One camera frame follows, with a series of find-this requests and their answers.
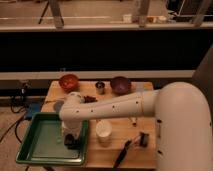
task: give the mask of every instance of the white cup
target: white cup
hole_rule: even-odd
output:
[[[101,120],[96,125],[96,136],[101,143],[108,143],[112,133],[112,126],[109,121]]]

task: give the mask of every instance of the wooden table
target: wooden table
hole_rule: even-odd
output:
[[[105,82],[105,94],[96,93],[94,81],[80,81],[78,91],[84,96],[93,96],[97,100],[113,98],[116,95],[112,93],[109,82]],[[132,82],[132,92],[143,89],[152,90],[150,82]],[[42,112],[53,112],[53,105],[57,100],[67,96],[59,86],[58,81],[53,81],[42,107]],[[140,131],[149,133],[149,144],[146,148],[134,146],[128,150],[125,159],[119,168],[156,168],[155,157],[155,119],[139,117],[137,126],[134,127],[129,118],[108,119],[112,124],[112,137],[108,146],[103,147],[95,135],[95,126],[97,121],[90,120],[90,134],[86,162],[82,167],[86,168],[112,168],[120,150],[126,140],[134,138]]]

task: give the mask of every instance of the teal tray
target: teal tray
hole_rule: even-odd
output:
[[[19,164],[79,166],[85,161],[89,121],[83,121],[80,144],[68,149],[61,134],[61,121],[56,113],[37,113],[25,134],[16,156]]]

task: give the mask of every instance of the small bowl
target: small bowl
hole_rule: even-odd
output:
[[[110,86],[115,94],[124,95],[130,93],[132,84],[130,79],[118,76],[110,81]]]
[[[69,93],[78,87],[78,77],[74,74],[67,74],[59,79],[61,88]]]

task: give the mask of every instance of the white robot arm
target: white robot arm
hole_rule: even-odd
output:
[[[83,102],[73,92],[62,106],[59,115],[64,136],[77,139],[83,120],[155,115],[157,170],[213,170],[211,114],[206,98],[195,86],[177,82],[161,90]]]

